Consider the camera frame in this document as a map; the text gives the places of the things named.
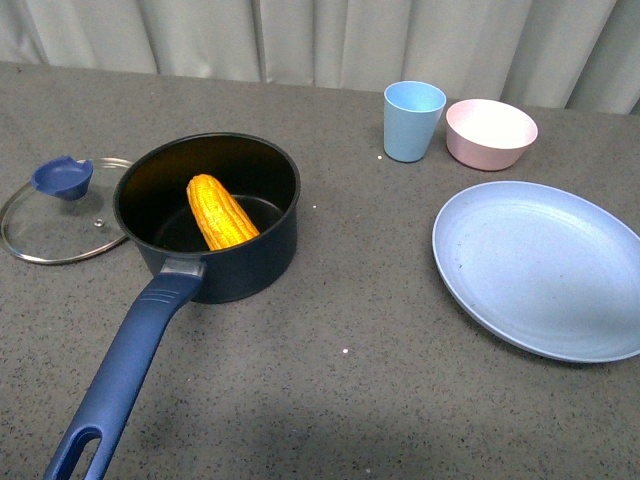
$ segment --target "pot lid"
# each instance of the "pot lid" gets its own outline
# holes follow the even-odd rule
[[[77,262],[119,245],[126,235],[113,195],[130,165],[118,158],[47,162],[0,210],[0,245],[43,265]]]

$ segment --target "saucepan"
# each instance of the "saucepan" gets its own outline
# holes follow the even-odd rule
[[[186,196],[189,180],[201,173],[226,187],[260,235],[208,250]],[[115,191],[115,215],[154,276],[125,316],[45,478],[70,478],[85,446],[96,439],[85,478],[104,477],[171,317],[190,300],[238,300],[280,277],[296,250],[299,195],[300,176],[289,155],[244,134],[181,138],[127,170]]]

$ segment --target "plastic cup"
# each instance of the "plastic cup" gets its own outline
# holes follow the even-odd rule
[[[416,162],[427,153],[447,97],[428,83],[403,81],[384,91],[384,150],[398,162]]]

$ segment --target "pink bowl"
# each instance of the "pink bowl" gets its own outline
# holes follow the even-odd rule
[[[451,105],[446,117],[449,152],[479,170],[510,167],[538,136],[529,115],[495,100],[463,100]]]

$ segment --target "corn on the cob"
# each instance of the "corn on the cob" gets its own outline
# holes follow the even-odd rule
[[[187,197],[211,250],[239,245],[260,233],[235,198],[211,175],[193,177]]]

